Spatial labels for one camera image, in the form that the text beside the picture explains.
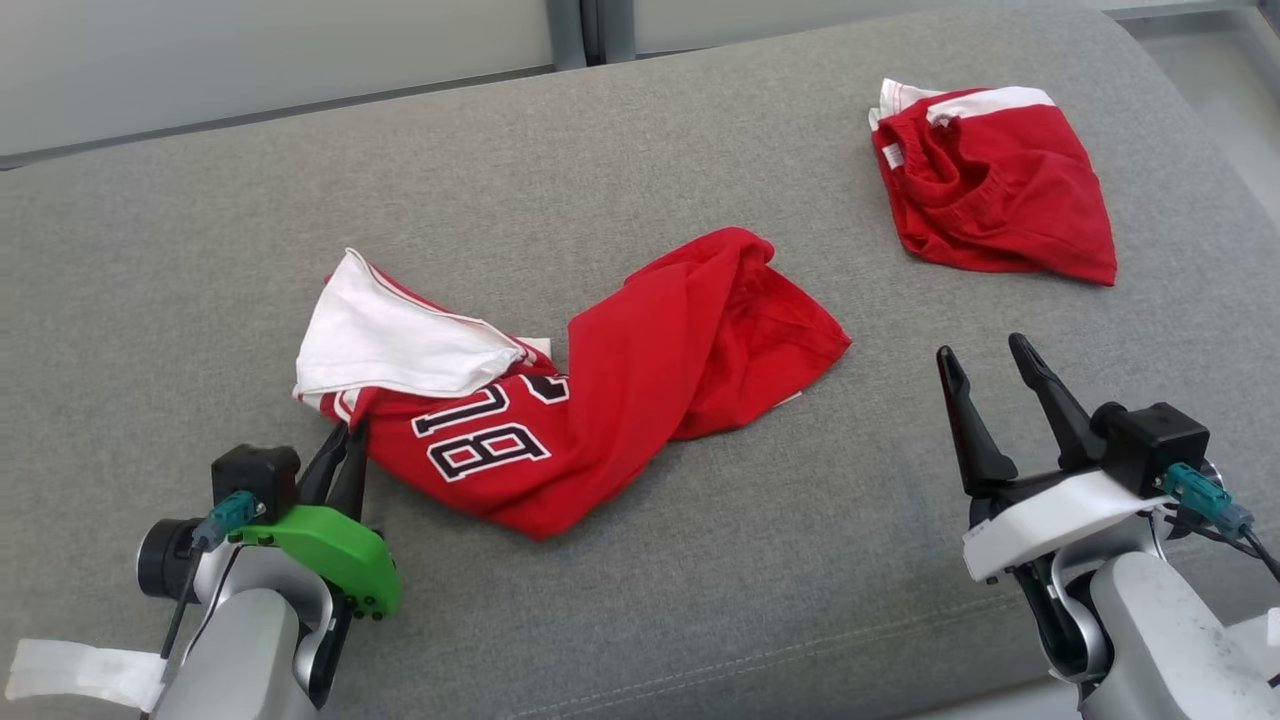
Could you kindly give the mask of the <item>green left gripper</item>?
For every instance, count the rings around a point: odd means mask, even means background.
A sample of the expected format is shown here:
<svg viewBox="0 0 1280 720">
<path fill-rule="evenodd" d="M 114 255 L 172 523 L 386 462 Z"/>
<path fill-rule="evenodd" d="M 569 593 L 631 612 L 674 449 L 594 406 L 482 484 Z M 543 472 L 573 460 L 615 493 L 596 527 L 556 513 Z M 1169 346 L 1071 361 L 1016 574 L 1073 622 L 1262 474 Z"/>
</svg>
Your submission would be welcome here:
<svg viewBox="0 0 1280 720">
<path fill-rule="evenodd" d="M 300 506 L 275 523 L 248 524 L 233 534 L 244 544 L 282 550 L 353 597 L 369 616 L 392 618 L 402 582 L 384 538 L 361 523 L 367 464 L 367 424 L 335 425 L 296 484 Z M 317 506 L 326 498 L 329 507 Z"/>
</svg>

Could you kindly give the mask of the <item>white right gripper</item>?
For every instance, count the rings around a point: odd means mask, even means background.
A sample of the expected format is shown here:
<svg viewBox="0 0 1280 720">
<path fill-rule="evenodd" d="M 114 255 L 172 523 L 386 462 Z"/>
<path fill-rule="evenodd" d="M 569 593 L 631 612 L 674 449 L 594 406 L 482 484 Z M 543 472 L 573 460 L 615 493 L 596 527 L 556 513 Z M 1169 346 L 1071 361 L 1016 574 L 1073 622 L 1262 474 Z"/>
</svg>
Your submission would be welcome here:
<svg viewBox="0 0 1280 720">
<path fill-rule="evenodd" d="M 1023 333 L 1011 333 L 1007 343 L 1053 433 L 1059 468 L 1082 471 L 1097 465 L 1105 441 L 1093 432 L 1091 415 Z M 936 361 L 964 492 L 995 496 L 1018 478 L 1016 465 L 1000 451 L 973 404 L 972 383 L 952 348 L 940 347 Z M 1165 503 L 1165 495 L 1140 497 L 1103 470 L 1082 473 L 972 528 L 963 537 L 963 559 L 970 578 L 983 583 Z"/>
</svg>

